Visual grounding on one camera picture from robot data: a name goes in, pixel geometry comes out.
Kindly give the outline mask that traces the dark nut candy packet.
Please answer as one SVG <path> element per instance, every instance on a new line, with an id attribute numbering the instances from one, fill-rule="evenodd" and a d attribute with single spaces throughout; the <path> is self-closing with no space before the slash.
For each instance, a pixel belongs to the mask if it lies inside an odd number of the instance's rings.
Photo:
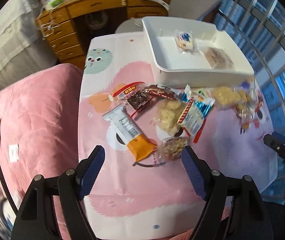
<path id="1" fill-rule="evenodd" d="M 160 163 L 181 159 L 182 150 L 189 145 L 188 137 L 170 137 L 157 147 L 156 160 Z"/>

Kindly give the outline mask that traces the red striped white packet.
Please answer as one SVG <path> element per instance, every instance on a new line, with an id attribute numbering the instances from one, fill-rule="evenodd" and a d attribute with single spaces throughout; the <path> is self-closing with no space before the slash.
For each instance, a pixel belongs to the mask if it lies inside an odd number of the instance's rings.
<path id="1" fill-rule="evenodd" d="M 196 102 L 195 98 L 191 97 L 177 121 L 177 124 L 185 130 L 193 143 L 199 141 L 206 122 Z"/>

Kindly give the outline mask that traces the white orange snack bar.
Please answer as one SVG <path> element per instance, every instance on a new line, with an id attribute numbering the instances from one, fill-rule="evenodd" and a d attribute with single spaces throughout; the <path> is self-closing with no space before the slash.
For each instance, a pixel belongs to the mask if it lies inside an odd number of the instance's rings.
<path id="1" fill-rule="evenodd" d="M 116 106 L 102 117 L 114 125 L 136 162 L 147 158 L 157 148 L 126 113 L 124 105 Z"/>

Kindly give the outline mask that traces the small clear candy packet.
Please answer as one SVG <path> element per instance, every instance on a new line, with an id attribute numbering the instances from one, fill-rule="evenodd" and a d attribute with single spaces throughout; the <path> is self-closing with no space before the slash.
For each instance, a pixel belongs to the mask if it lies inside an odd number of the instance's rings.
<path id="1" fill-rule="evenodd" d="M 241 122 L 241 129 L 246 130 L 249 128 L 249 123 L 251 122 L 252 114 L 249 108 L 248 99 L 243 100 L 235 106 L 235 111 L 237 117 Z"/>

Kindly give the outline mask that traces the blue foil snack packet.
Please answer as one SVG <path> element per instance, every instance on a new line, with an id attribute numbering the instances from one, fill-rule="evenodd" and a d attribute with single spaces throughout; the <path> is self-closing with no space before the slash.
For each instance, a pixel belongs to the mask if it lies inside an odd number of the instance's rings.
<path id="1" fill-rule="evenodd" d="M 211 98 L 204 88 L 191 88 L 186 85 L 181 100 L 188 103 L 192 98 L 194 105 L 200 109 L 202 116 L 206 118 L 215 103 L 215 99 Z"/>

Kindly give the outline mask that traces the yellow rice cracker packet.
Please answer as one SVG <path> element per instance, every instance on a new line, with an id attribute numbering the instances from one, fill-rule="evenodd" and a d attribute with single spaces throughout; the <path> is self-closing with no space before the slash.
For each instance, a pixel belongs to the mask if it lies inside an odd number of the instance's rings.
<path id="1" fill-rule="evenodd" d="M 230 109 L 248 101 L 245 91 L 237 87 L 216 87 L 210 94 L 220 109 Z"/>

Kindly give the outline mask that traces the red edged date packet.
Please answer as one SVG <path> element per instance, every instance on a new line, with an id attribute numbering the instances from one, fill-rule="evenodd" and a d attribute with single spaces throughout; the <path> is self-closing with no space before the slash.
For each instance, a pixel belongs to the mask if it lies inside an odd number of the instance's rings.
<path id="1" fill-rule="evenodd" d="M 151 104 L 153 96 L 145 92 L 147 88 L 144 82 L 132 82 L 114 92 L 113 97 L 121 101 L 131 118 L 134 118 L 139 112 L 143 111 Z"/>

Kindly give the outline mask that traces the brown chocolate snack packet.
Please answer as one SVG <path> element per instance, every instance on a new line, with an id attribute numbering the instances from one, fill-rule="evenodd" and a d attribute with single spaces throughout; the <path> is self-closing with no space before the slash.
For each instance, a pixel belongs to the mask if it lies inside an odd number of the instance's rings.
<path id="1" fill-rule="evenodd" d="M 166 87 L 162 85 L 151 84 L 143 89 L 143 91 L 151 96 L 156 96 L 159 98 L 176 100 L 179 99 L 181 91 L 171 87 Z"/>

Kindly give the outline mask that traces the clear square cracker packet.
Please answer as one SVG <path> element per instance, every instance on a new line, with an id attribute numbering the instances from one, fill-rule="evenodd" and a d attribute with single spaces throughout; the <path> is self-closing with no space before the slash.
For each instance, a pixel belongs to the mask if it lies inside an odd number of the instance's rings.
<path id="1" fill-rule="evenodd" d="M 206 60 L 213 69 L 234 69 L 234 63 L 223 49 L 207 47 L 202 50 Z"/>

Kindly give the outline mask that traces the blueberry white snack packet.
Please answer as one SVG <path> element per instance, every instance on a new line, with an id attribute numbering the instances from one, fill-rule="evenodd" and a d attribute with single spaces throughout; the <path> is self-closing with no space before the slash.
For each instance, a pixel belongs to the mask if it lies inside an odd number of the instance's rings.
<path id="1" fill-rule="evenodd" d="M 192 32 L 178 31 L 174 32 L 177 49 L 182 54 L 194 54 L 198 52 Z"/>

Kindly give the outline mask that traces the cartoon printed table cover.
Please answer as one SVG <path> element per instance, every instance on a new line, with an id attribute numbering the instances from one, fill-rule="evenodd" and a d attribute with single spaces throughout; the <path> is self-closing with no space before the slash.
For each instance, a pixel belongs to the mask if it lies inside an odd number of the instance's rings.
<path id="1" fill-rule="evenodd" d="M 186 106 L 151 98 L 152 54 L 142 33 L 94 38 L 85 59 L 78 112 L 78 156 L 95 146 L 105 160 L 84 198 L 100 239 L 157 239 L 179 235 L 198 221 L 204 200 L 195 194 L 181 160 L 185 146 L 224 175 L 249 175 L 259 191 L 276 179 L 277 157 L 263 143 L 273 131 L 268 109 L 257 108 L 243 128 L 232 109 L 211 106 L 194 133 L 178 123 Z"/>

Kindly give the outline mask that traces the pink bed blanket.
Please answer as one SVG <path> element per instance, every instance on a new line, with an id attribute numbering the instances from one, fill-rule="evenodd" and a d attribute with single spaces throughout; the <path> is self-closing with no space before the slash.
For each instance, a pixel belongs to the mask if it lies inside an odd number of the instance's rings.
<path id="1" fill-rule="evenodd" d="M 0 166 L 15 205 L 34 176 L 77 166 L 81 79 L 76 66 L 59 64 L 0 91 Z"/>

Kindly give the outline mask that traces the metal window security bars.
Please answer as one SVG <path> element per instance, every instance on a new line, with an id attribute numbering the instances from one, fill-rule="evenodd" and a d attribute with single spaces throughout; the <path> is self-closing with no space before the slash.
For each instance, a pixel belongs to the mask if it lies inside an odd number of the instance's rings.
<path id="1" fill-rule="evenodd" d="M 214 24 L 251 64 L 274 130 L 285 136 L 285 8 L 278 0 L 222 0 Z"/>

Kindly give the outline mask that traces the wooden desk with drawers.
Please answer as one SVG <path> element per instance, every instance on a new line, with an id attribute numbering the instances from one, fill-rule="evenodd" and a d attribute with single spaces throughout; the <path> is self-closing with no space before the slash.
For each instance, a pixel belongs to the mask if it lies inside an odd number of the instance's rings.
<path id="1" fill-rule="evenodd" d="M 167 15 L 163 5 L 148 0 L 65 0 L 35 23 L 60 63 L 83 69 L 93 38 L 115 33 L 126 20 Z"/>

